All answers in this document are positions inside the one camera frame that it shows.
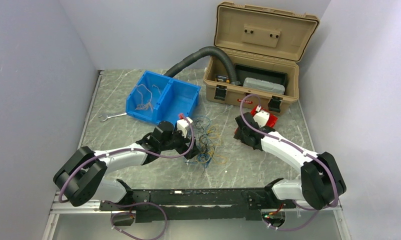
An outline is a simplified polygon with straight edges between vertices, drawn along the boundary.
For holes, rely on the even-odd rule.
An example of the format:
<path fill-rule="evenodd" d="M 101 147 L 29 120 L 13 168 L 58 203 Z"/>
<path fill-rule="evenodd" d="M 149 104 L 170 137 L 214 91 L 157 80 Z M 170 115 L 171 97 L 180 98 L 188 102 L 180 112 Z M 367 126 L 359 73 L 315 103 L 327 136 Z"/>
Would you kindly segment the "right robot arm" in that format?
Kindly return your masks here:
<path fill-rule="evenodd" d="M 249 112 L 237 116 L 235 121 L 235 139 L 278 157 L 300 173 L 298 180 L 278 178 L 269 183 L 264 193 L 267 206 L 275 208 L 285 200 L 305 201 L 314 210 L 338 205 L 347 187 L 331 153 L 307 150 L 272 127 L 259 126 Z"/>

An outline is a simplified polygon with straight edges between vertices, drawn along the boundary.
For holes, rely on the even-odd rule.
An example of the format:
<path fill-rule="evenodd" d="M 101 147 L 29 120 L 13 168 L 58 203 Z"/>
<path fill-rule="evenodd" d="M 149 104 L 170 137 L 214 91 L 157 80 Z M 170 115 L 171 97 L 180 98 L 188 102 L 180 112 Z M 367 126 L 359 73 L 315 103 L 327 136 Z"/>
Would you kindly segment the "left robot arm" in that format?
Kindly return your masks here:
<path fill-rule="evenodd" d="M 189 117 L 175 124 L 161 121 L 152 132 L 125 147 L 92 150 L 82 146 L 53 177 L 59 188 L 58 201 L 79 207 L 90 200 L 99 200 L 126 210 L 134 202 L 134 191 L 121 179 L 106 179 L 107 174 L 145 166 L 159 158 L 190 160 L 198 153 L 193 120 Z"/>

